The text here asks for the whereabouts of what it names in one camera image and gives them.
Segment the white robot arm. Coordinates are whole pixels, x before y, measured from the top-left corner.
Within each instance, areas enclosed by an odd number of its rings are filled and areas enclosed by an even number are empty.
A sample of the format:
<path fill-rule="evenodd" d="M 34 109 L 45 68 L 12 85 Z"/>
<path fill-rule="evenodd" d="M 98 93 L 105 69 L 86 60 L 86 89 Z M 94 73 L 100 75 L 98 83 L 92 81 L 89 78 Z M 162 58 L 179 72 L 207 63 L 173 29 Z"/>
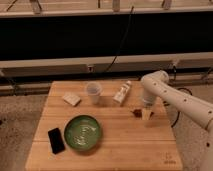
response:
<path fill-rule="evenodd" d="M 205 129 L 209 135 L 200 171 L 213 171 L 213 104 L 172 88 L 168 82 L 169 76 L 163 70 L 144 75 L 141 78 L 143 105 L 151 107 L 160 97 Z"/>

